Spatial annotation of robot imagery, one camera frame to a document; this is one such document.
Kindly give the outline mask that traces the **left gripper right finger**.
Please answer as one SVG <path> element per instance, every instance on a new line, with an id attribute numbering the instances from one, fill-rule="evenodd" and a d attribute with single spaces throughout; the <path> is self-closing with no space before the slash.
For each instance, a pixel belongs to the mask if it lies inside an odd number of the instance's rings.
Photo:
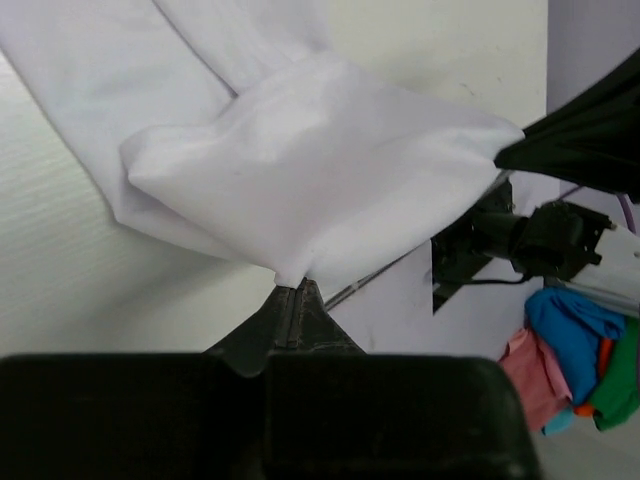
<path id="1" fill-rule="evenodd" d="M 517 393 L 480 357 L 287 349 L 331 317 L 313 282 L 277 287 L 264 369 L 269 479 L 539 479 Z"/>

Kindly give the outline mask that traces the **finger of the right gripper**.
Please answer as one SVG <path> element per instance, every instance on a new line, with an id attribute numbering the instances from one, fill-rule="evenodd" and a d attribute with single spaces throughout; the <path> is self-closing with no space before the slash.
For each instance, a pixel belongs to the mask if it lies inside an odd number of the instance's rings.
<path id="1" fill-rule="evenodd" d="M 639 198 L 639 53 L 502 149 L 503 170 Z"/>

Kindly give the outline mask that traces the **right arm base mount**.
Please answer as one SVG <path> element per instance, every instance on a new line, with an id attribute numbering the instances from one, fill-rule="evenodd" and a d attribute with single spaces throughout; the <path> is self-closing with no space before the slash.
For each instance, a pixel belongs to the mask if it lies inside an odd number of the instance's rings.
<path id="1" fill-rule="evenodd" d="M 528 218 L 515 212 L 513 186 L 506 177 L 492 186 L 461 218 L 431 241 L 433 310 L 438 311 L 461 288 L 482 285 L 520 285 L 532 276 L 516 267 L 517 280 L 477 279 L 494 259 L 513 262 L 516 244 Z"/>

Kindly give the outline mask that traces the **white t-shirt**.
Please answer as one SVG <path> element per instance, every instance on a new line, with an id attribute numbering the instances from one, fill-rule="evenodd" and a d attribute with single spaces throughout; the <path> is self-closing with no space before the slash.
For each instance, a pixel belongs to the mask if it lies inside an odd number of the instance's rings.
<path id="1" fill-rule="evenodd" d="M 319 1 L 5 1 L 1 48 L 120 223 L 288 287 L 420 246 L 523 138 L 341 57 Z"/>

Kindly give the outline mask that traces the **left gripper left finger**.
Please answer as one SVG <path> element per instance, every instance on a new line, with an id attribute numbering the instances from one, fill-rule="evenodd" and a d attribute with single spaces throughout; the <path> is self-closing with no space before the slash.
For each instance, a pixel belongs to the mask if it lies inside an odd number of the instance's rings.
<path id="1" fill-rule="evenodd" d="M 261 443 L 263 373 L 294 310 L 278 287 L 202 353 L 4 358 L 2 477 L 228 478 Z"/>

